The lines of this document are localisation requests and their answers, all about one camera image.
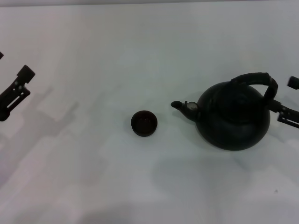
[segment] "kettle body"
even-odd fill
[[[263,96],[251,84],[268,85]],[[268,104],[278,85],[268,73],[249,73],[207,89],[198,102],[172,102],[171,106],[195,121],[212,145],[231,151],[244,150],[258,143],[270,126]]]

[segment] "black kettle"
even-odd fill
[[[268,86],[262,96],[250,85]],[[299,79],[291,77],[288,86],[298,89]],[[299,112],[274,100],[278,85],[268,73],[240,75],[207,89],[198,102],[174,101],[171,106],[195,121],[200,134],[212,145],[226,150],[243,150],[258,143],[270,125],[270,111],[278,121],[299,128]]]

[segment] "kettle handle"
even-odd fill
[[[263,72],[240,75],[233,78],[231,82],[245,83],[247,85],[267,85],[268,88],[263,97],[266,103],[274,99],[278,90],[277,82],[268,73]]]

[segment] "kettle spout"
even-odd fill
[[[180,101],[174,101],[171,103],[171,106],[179,111],[187,117],[189,120],[192,121],[199,121],[200,118],[200,109],[197,103],[185,101],[182,103]]]

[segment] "white table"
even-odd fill
[[[0,33],[0,90],[36,73],[0,124],[1,224],[298,223],[299,130],[272,113],[258,145],[223,151],[170,103],[261,71],[298,110],[299,3],[0,8]]]

